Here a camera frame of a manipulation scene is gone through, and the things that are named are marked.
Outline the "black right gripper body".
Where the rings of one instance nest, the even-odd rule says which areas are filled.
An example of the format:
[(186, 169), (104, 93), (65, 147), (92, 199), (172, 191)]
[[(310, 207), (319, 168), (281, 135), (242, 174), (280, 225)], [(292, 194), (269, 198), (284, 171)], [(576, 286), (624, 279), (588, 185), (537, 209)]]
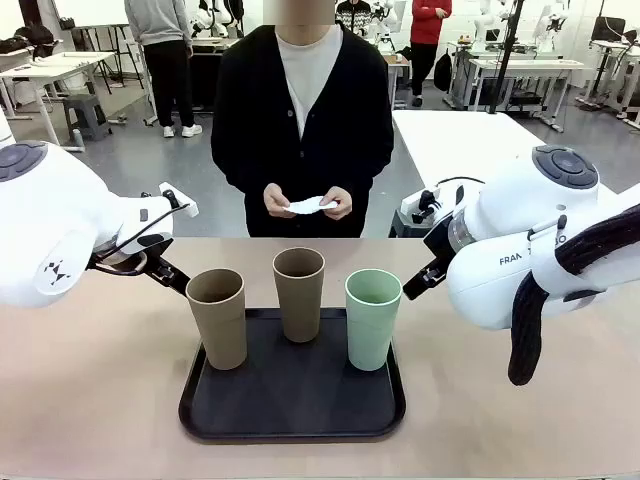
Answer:
[(444, 263), (450, 263), (456, 255), (448, 235), (449, 224), (452, 219), (453, 214), (449, 213), (435, 222), (423, 239), (423, 243), (435, 258)]

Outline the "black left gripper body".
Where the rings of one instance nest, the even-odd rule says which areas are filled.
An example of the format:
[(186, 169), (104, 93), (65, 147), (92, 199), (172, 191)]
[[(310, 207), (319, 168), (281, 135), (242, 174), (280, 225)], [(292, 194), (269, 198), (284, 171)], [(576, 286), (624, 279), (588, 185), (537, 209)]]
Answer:
[(133, 253), (126, 253), (122, 248), (93, 253), (89, 269), (109, 275), (156, 274), (167, 266), (162, 254), (172, 242), (160, 234), (145, 235), (131, 242)]

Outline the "person's left hand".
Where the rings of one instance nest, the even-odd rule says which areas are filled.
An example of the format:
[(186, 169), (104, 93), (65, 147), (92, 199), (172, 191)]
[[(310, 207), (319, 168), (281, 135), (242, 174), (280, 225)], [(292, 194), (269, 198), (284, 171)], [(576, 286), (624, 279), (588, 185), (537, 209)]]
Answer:
[(340, 187), (331, 187), (322, 198), (320, 205), (325, 207), (333, 202), (336, 206), (323, 209), (323, 213), (330, 219), (339, 221), (352, 212), (353, 202), (350, 193)]

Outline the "person's right hand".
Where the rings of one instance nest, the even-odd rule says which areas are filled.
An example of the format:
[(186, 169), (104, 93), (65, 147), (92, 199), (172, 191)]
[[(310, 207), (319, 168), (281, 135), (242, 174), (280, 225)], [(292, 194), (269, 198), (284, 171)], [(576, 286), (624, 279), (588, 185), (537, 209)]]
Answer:
[(263, 192), (263, 200), (266, 210), (271, 217), (292, 218), (295, 216), (294, 213), (289, 211), (290, 202), (277, 184), (270, 183), (266, 186)]

